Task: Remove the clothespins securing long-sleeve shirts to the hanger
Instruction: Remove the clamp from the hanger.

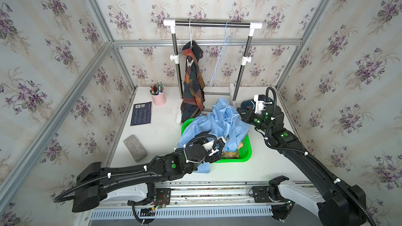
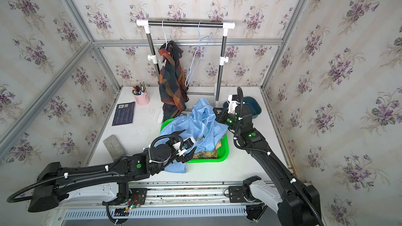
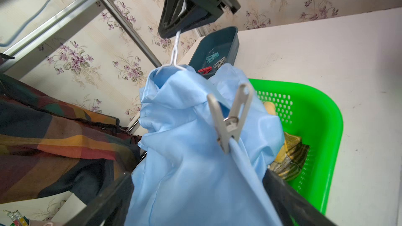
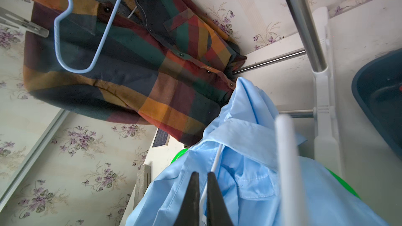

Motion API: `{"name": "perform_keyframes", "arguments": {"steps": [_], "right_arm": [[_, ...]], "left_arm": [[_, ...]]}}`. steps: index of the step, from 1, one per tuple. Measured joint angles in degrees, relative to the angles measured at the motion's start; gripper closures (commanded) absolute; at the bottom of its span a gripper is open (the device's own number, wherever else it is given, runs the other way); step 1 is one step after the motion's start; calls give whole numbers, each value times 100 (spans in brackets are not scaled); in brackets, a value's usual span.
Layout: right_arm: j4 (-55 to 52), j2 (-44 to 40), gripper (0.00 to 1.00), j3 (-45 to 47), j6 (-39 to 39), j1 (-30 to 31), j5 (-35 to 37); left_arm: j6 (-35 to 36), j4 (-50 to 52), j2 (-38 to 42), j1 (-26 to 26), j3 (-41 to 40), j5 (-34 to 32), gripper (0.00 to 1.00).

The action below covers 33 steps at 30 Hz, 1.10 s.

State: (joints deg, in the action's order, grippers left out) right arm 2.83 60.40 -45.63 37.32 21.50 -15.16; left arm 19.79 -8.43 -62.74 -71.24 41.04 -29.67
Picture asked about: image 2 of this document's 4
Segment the light blue shirt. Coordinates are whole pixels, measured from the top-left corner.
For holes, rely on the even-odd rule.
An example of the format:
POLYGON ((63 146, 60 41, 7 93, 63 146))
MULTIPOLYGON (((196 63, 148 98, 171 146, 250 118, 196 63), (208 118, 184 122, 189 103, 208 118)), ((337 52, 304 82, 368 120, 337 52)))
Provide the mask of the light blue shirt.
POLYGON ((208 100, 202 97, 194 106, 191 113, 181 115, 165 125, 160 135, 170 135, 182 131, 180 136, 186 140, 195 140, 195 153, 212 153, 228 131, 228 126, 216 121, 213 107, 208 100))

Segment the light blue wire hanger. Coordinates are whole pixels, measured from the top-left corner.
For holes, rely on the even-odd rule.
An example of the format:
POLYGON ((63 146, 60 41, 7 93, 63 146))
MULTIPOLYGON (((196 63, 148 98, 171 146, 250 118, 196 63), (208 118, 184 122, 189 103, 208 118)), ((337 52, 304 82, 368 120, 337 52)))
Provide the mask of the light blue wire hanger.
POLYGON ((198 46, 196 47, 196 49, 194 51, 193 58, 192 58, 192 61, 191 61, 191 65, 189 67, 189 72, 188 72, 188 75, 186 76, 186 79, 185 79, 185 86, 186 87, 189 86, 189 84, 191 82, 191 79, 192 79, 192 77, 193 77, 193 75, 195 73, 195 70, 196 70, 197 66, 199 65, 199 63, 200 63, 200 59, 203 57, 204 50, 202 49, 202 46, 201 46, 202 41, 207 40, 207 44, 206 44, 206 48, 207 48, 209 43, 210 43, 210 41, 212 40, 212 37, 213 37, 212 32, 210 32, 207 36, 201 37, 200 29, 201 29, 201 24, 202 23, 203 23, 202 21, 199 21, 198 25, 197 25, 198 46))

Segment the yellow plaid shirt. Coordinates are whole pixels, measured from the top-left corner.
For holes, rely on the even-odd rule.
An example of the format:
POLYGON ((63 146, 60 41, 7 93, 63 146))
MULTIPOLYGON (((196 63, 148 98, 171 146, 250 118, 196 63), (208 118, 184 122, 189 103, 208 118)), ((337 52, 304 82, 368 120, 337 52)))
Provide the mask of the yellow plaid shirt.
POLYGON ((218 142, 213 151, 200 151, 199 153, 194 154, 193 159, 217 159, 221 146, 222 143, 218 142))

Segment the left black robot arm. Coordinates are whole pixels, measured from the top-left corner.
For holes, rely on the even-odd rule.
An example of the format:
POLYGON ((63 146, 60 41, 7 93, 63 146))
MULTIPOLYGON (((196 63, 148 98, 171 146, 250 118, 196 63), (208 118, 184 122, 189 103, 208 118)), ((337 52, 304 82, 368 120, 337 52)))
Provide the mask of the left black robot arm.
POLYGON ((29 212, 43 212, 70 198, 71 192, 107 183, 116 183, 119 203, 128 199, 128 184, 159 174, 172 163, 190 161, 197 149, 192 137, 183 139, 180 132, 155 138, 143 152, 122 156, 112 163, 89 167, 62 167, 60 162, 49 163, 34 184, 16 191, 8 203, 29 201, 29 212))

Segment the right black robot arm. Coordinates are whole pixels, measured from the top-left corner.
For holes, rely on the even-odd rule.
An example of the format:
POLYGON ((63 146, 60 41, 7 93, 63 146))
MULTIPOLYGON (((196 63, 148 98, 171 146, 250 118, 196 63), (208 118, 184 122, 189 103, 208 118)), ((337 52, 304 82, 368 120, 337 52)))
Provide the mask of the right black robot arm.
POLYGON ((263 202, 276 212, 283 226, 322 226, 320 197, 313 186, 301 182, 270 148, 265 137, 252 123, 250 109, 245 106, 242 88, 228 97, 227 108, 215 108, 216 121, 233 132, 233 144, 250 154, 268 174, 274 188, 258 176, 243 182, 246 199, 263 202))

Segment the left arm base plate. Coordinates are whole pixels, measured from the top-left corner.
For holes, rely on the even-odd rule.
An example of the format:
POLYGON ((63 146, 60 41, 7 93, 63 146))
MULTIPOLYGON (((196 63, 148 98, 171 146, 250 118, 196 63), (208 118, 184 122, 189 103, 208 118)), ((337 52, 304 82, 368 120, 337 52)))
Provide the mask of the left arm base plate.
POLYGON ((125 191, 119 191, 116 198, 110 202, 102 202, 102 205, 124 205, 128 209, 138 208, 145 204, 147 192, 147 188, 129 188, 125 191))

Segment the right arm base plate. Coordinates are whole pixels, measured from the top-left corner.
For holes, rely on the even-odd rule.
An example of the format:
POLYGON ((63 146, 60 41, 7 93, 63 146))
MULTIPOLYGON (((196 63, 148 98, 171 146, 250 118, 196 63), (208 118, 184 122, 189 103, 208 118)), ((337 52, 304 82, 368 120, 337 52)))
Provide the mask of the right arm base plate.
POLYGON ((231 203, 262 203, 261 200, 254 198, 251 191, 244 186, 229 186, 224 195, 229 198, 231 203))

